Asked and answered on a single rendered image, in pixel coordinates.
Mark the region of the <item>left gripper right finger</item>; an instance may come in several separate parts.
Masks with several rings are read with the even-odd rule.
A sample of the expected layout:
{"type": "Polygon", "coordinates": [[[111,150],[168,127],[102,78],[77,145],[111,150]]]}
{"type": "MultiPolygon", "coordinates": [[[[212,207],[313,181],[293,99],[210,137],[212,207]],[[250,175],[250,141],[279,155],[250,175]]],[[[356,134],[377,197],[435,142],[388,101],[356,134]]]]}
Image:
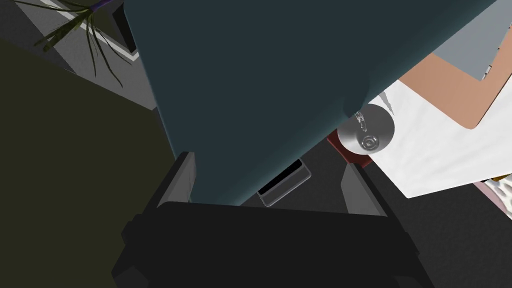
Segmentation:
{"type": "Polygon", "coordinates": [[[359,164],[348,163],[346,165],[340,187],[348,213],[396,217],[383,195],[359,164]]]}

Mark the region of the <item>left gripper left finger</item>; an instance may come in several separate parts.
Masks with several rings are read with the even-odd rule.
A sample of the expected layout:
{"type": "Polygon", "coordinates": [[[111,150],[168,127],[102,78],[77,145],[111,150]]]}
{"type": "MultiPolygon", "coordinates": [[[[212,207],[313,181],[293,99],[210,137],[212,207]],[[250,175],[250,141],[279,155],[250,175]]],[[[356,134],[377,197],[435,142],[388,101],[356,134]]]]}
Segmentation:
{"type": "Polygon", "coordinates": [[[188,202],[196,175],[195,153],[190,151],[181,152],[151,196],[145,209],[153,210],[166,202],[188,202]]]}

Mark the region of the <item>dark red block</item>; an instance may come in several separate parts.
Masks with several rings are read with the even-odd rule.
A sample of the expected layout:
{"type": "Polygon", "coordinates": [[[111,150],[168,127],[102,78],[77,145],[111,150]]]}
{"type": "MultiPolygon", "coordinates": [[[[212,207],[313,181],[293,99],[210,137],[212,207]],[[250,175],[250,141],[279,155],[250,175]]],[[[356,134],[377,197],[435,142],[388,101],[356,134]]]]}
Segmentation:
{"type": "Polygon", "coordinates": [[[372,162],[372,159],[367,155],[356,154],[347,150],[340,142],[338,131],[335,129],[327,137],[327,141],[336,149],[337,152],[344,158],[344,160],[351,164],[358,164],[365,167],[372,162]]]}

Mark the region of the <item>silver round disc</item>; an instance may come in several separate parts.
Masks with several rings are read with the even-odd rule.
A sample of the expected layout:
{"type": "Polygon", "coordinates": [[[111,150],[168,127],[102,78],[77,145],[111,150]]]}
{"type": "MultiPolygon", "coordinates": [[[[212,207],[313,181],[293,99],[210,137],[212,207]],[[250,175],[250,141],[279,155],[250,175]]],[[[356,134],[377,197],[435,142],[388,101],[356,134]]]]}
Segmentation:
{"type": "Polygon", "coordinates": [[[369,155],[383,150],[392,141],[395,123],[389,112],[367,104],[337,127],[340,143],[350,152],[369,155]]]}

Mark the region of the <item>white table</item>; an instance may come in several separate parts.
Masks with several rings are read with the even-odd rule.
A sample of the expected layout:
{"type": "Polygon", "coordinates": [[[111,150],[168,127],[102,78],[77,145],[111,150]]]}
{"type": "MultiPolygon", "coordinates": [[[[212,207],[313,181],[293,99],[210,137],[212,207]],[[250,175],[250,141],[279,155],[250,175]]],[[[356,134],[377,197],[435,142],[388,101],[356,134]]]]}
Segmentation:
{"type": "Polygon", "coordinates": [[[462,127],[400,81],[385,94],[395,133],[371,159],[405,197],[512,174],[512,80],[474,129],[462,127]]]}

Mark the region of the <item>dark teal slab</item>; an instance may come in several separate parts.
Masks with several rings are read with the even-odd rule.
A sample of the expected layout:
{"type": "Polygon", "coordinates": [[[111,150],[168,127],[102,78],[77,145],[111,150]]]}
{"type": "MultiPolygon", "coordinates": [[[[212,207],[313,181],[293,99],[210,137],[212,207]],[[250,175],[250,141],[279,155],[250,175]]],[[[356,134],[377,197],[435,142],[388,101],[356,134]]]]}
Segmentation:
{"type": "Polygon", "coordinates": [[[193,203],[239,206],[496,0],[125,0],[193,203]]]}

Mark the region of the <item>tan flat board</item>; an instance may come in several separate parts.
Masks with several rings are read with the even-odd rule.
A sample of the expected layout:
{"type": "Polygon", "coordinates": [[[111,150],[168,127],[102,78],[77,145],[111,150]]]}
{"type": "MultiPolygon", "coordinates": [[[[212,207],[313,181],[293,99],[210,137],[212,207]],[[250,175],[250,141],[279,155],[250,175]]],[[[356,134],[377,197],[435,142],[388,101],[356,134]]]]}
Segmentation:
{"type": "Polygon", "coordinates": [[[497,55],[476,80],[464,71],[429,54],[399,81],[460,126],[474,129],[512,77],[512,26],[493,52],[497,55]]]}

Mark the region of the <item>green spiky plant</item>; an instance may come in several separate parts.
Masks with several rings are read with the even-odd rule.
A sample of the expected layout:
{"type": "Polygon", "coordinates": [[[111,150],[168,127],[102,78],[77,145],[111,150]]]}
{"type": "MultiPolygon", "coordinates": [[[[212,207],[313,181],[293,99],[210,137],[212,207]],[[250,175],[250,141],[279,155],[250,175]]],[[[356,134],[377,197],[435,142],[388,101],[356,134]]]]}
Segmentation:
{"type": "Polygon", "coordinates": [[[114,55],[119,57],[121,60],[126,62],[127,64],[131,64],[126,56],[122,56],[120,51],[114,48],[113,42],[108,40],[101,30],[95,25],[95,14],[107,4],[113,2],[114,0],[98,0],[92,5],[82,5],[80,3],[74,2],[72,0],[62,0],[61,2],[72,6],[71,8],[63,8],[58,6],[57,4],[48,4],[44,2],[43,4],[35,4],[26,1],[20,0],[6,0],[9,2],[13,2],[16,4],[27,5],[31,7],[36,7],[44,10],[51,10],[58,13],[67,13],[74,15],[71,16],[67,20],[67,22],[58,26],[57,28],[51,30],[47,35],[40,38],[33,45],[35,47],[43,45],[42,51],[46,53],[50,49],[54,48],[59,42],[61,42],[68,34],[72,31],[78,30],[79,28],[83,28],[85,30],[85,38],[87,41],[87,47],[89,49],[89,54],[92,61],[93,73],[94,76],[97,76],[97,62],[96,58],[102,57],[104,64],[109,71],[109,73],[113,76],[113,78],[119,83],[121,87],[123,84],[121,80],[115,75],[113,69],[110,66],[110,63],[106,57],[104,49],[100,44],[100,40],[103,40],[104,43],[110,48],[114,55]]]}

